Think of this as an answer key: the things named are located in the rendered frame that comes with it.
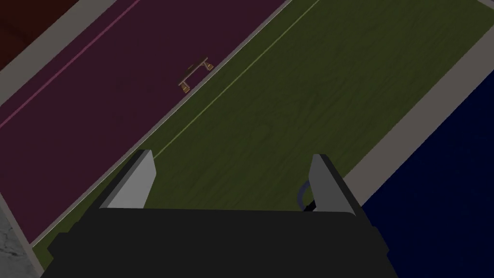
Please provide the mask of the green cupboard door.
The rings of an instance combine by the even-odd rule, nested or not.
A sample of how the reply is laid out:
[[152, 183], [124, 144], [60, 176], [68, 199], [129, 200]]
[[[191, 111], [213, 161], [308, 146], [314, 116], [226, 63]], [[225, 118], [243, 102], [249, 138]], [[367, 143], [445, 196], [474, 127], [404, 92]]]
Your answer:
[[345, 176], [494, 26], [478, 0], [292, 0], [141, 147], [149, 209], [296, 210]]

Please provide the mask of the maroon cupboard door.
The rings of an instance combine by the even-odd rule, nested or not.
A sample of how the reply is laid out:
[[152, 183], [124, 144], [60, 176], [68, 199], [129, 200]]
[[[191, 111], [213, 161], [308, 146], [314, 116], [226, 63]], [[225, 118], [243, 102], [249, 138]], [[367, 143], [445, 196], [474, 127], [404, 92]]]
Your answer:
[[116, 0], [0, 108], [0, 194], [34, 243], [285, 0]]

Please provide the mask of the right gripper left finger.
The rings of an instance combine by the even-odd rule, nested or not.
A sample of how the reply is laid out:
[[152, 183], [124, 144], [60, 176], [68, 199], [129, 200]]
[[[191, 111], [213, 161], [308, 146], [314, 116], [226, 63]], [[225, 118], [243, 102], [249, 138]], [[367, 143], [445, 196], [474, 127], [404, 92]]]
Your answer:
[[100, 208], [142, 209], [156, 177], [151, 150], [139, 150], [98, 197]]

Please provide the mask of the dark blue cupboard door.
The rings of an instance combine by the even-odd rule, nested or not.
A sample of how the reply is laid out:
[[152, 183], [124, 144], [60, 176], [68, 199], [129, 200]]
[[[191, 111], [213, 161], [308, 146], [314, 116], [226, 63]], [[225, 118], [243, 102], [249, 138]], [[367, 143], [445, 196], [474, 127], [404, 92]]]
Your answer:
[[494, 278], [494, 71], [363, 208], [399, 278]]

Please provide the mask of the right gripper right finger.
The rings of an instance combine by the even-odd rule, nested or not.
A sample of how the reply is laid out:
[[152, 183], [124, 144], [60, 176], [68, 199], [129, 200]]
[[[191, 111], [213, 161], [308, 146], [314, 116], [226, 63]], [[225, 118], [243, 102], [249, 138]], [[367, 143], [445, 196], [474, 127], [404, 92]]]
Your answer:
[[308, 179], [316, 211], [362, 214], [362, 207], [327, 155], [313, 155]]

